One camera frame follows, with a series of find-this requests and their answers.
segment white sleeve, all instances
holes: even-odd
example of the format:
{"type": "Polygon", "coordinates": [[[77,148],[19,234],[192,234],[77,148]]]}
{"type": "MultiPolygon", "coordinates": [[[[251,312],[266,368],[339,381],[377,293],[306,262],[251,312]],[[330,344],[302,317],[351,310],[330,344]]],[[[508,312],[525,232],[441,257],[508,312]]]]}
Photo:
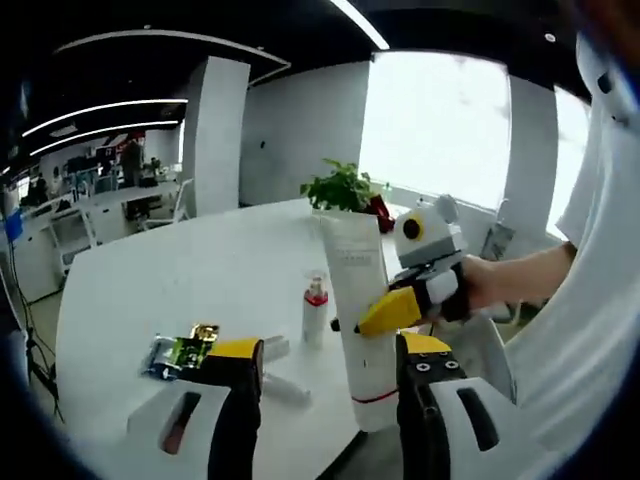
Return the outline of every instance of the white sleeve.
{"type": "Polygon", "coordinates": [[[594,101],[591,109],[589,139],[587,140],[582,167],[571,192],[567,208],[556,224],[558,229],[566,235],[576,248],[580,246],[582,241],[593,199],[596,190],[599,188],[598,169],[600,166],[603,115],[602,106],[594,101]]]}

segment white tube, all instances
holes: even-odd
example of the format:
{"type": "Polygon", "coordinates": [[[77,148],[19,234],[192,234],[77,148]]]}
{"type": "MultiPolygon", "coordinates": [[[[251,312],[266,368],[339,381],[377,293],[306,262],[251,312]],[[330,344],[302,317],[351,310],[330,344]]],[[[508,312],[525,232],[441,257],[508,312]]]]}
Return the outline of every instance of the white tube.
{"type": "Polygon", "coordinates": [[[365,338],[354,332],[387,291],[378,223],[358,213],[322,212],[319,218],[356,421],[361,430],[375,432],[396,423],[398,405],[395,335],[365,338]]]}

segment black ceiling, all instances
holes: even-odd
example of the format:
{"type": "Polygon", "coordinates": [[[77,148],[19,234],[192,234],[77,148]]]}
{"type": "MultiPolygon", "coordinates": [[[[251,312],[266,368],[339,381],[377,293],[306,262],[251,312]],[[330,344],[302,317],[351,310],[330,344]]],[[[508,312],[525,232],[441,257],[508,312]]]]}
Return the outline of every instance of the black ceiling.
{"type": "MultiPolygon", "coordinates": [[[[464,52],[506,63],[512,74],[587,97],[575,66],[575,35],[556,0],[351,0],[392,49],[464,52]],[[556,35],[549,43],[544,34],[556,35]]],[[[171,98],[207,55],[251,64],[251,78],[279,65],[246,52],[166,37],[128,37],[52,54],[69,42],[113,31],[165,29],[231,40],[292,66],[279,76],[370,58],[375,46],[329,0],[59,0],[16,14],[4,64],[3,107],[15,105],[17,81],[31,81],[29,119],[14,136],[74,110],[125,100],[171,98]]],[[[128,109],[137,119],[145,115],[128,109]]],[[[153,121],[156,118],[139,121],[153,121]]]]}

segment human arm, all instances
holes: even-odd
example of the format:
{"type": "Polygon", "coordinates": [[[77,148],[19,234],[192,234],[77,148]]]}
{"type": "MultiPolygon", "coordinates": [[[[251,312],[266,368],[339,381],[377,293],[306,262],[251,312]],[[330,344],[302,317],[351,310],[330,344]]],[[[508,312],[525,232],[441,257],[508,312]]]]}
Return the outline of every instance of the human arm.
{"type": "Polygon", "coordinates": [[[465,258],[462,267],[469,284],[471,309],[551,297],[569,273],[575,255],[576,248],[567,242],[517,260],[465,258]]]}

